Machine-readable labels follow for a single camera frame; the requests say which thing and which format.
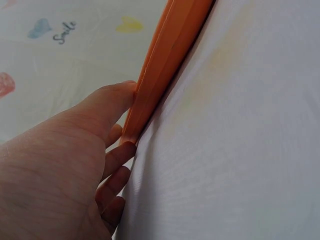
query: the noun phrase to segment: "orange edge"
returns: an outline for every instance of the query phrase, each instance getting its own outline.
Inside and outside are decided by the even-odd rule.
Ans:
[[[185,58],[214,0],[168,0],[137,82],[120,143],[137,143],[161,96]]]

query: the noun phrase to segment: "skin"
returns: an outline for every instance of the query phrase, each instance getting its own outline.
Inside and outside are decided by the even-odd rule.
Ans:
[[[122,134],[116,122],[135,87],[102,87],[0,146],[0,239],[111,239],[136,146],[106,148]]]

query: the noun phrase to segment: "white fabric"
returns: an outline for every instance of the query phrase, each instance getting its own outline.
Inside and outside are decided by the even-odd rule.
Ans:
[[[320,239],[319,9],[217,1],[139,142],[117,239]]]
[[[6,96],[0,89],[0,143],[101,86],[136,80],[165,4],[0,0],[0,73],[15,81]],[[75,29],[60,44],[53,38],[61,39],[63,23]]]

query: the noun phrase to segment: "finger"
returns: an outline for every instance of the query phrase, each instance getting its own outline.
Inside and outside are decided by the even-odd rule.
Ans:
[[[113,174],[119,167],[136,154],[137,147],[132,142],[125,142],[105,155],[105,165],[101,181]]]
[[[64,114],[70,123],[105,140],[133,104],[135,88],[133,81],[101,87]]]
[[[111,201],[120,193],[127,184],[130,170],[121,166],[110,178],[103,182],[95,192],[95,201],[100,213],[103,213]]]
[[[112,144],[114,144],[122,135],[122,127],[119,124],[115,124],[106,139],[104,140],[105,148],[107,149]]]
[[[126,201],[122,197],[117,196],[113,199],[113,201],[101,215],[103,223],[108,229],[111,236],[115,233],[116,228],[120,223],[125,204]]]

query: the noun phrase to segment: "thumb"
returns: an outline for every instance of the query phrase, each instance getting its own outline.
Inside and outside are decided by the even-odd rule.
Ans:
[[[101,87],[60,117],[104,140],[133,104],[135,89],[134,81]]]

